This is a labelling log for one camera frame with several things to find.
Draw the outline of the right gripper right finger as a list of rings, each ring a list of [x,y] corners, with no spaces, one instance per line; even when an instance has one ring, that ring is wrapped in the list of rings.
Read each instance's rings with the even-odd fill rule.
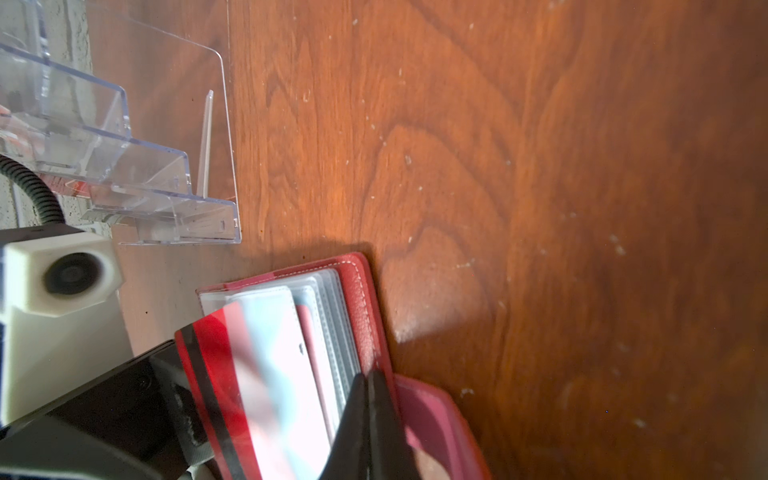
[[[415,457],[392,401],[387,379],[380,370],[367,376],[370,439],[370,478],[419,480]]]

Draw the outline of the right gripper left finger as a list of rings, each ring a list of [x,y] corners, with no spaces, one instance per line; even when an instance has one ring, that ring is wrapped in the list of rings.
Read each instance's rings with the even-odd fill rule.
[[[357,374],[320,480],[366,480],[369,470],[369,404],[366,377]]]

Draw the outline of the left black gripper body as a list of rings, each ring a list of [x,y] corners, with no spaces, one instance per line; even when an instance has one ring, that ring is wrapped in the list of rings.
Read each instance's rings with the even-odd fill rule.
[[[166,342],[1,430],[4,479],[210,479],[198,341]]]

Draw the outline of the red card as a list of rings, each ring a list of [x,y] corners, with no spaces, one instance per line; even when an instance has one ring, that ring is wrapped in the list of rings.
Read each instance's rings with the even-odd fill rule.
[[[317,479],[330,440],[290,290],[234,296],[175,344],[225,479]]]

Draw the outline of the red leather card holder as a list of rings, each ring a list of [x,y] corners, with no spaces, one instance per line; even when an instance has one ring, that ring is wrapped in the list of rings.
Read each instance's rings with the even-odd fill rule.
[[[408,443],[430,455],[452,479],[489,479],[491,474],[472,431],[451,396],[421,381],[395,374],[387,346],[370,264],[360,252],[351,252],[304,265],[263,273],[238,281],[201,287],[201,303],[213,294],[234,294],[248,287],[324,269],[337,272],[358,358],[365,372],[379,367],[398,406]]]

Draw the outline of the clear acrylic card organizer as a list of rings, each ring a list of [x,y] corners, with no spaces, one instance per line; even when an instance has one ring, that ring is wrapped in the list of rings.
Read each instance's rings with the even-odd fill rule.
[[[111,2],[2,3],[1,151],[129,244],[241,240],[220,53]]]

